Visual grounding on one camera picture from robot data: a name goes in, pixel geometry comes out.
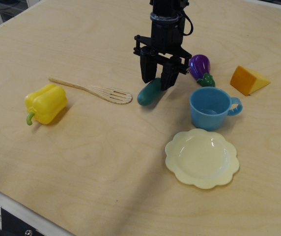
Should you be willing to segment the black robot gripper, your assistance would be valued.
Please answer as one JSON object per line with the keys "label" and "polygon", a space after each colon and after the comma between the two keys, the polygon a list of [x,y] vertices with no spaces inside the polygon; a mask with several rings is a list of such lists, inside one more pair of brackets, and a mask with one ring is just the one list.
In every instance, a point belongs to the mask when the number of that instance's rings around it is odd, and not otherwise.
{"label": "black robot gripper", "polygon": [[174,86],[179,73],[187,74],[191,54],[182,48],[185,22],[193,24],[187,17],[151,17],[151,35],[136,35],[134,54],[140,57],[142,80],[147,84],[155,79],[157,65],[163,66],[161,91]]}

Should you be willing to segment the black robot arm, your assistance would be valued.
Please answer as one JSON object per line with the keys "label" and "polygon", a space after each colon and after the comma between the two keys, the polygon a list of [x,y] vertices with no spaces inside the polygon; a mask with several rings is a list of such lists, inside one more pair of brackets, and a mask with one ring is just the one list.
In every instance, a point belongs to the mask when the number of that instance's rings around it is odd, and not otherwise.
{"label": "black robot arm", "polygon": [[192,34],[192,21],[184,12],[187,0],[151,0],[151,36],[136,35],[134,54],[140,57],[142,80],[147,84],[156,78],[157,65],[163,67],[161,91],[174,86],[178,74],[189,72],[192,55],[182,48],[184,36]]}

